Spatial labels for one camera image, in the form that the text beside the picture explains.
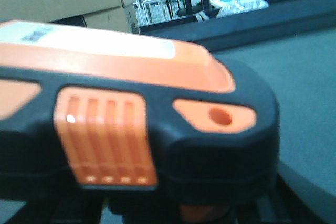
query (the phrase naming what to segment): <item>gray floor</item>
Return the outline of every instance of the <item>gray floor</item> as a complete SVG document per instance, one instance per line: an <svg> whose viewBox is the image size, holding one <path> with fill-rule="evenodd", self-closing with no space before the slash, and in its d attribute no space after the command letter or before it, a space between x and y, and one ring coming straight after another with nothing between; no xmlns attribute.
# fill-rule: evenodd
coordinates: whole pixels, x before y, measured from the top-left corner
<svg viewBox="0 0 336 224"><path fill-rule="evenodd" d="M245 62L272 86L280 103L280 172L328 223L336 223L335 42L333 29L215 53ZM19 206L0 201L0 223ZM102 220L120 223L108 212Z"/></svg>

